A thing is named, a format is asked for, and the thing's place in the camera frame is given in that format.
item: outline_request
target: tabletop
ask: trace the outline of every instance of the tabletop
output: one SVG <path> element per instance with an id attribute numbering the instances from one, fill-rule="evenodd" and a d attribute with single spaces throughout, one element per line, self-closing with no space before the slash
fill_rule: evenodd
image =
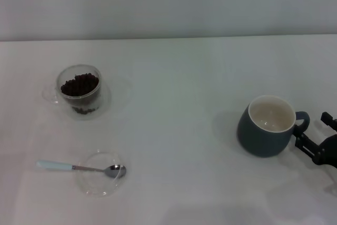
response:
<path id="1" fill-rule="evenodd" d="M 257 158 L 236 126 L 273 94 L 311 117 L 308 136 L 334 131 L 337 35 L 0 43 L 0 224 L 335 224 L 337 170 L 294 147 Z M 96 66 L 111 91 L 99 117 L 74 120 L 41 93 L 73 64 Z M 71 172 L 112 149 L 128 168 L 109 197 L 86 196 Z"/>

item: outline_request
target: mug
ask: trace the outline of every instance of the mug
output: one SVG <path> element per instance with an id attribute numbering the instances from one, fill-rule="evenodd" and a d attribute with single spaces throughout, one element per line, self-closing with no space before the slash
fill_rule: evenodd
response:
<path id="1" fill-rule="evenodd" d="M 295 121 L 304 120 L 299 131 L 307 130 L 310 118 L 277 96 L 255 98 L 246 108 L 237 126 L 237 138 L 248 152 L 270 157 L 285 149 L 293 134 Z"/>

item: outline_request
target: spoon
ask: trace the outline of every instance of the spoon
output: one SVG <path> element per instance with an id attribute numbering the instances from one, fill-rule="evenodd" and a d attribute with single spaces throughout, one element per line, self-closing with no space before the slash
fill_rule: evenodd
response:
<path id="1" fill-rule="evenodd" d="M 96 169 L 96 168 L 72 165 L 69 163 L 59 163 L 59 162 L 53 162 L 53 161 L 47 161 L 47 160 L 37 160 L 36 166 L 42 167 L 48 170 L 60 170 L 60 171 L 72 171 L 72 170 L 99 171 L 99 172 L 104 172 L 105 175 L 113 179 L 116 178 L 117 176 L 121 178 L 126 174 L 126 167 L 123 165 L 119 165 L 119 164 L 115 164 L 115 165 L 109 166 L 108 168 L 104 170 L 101 170 L 101 169 Z"/>

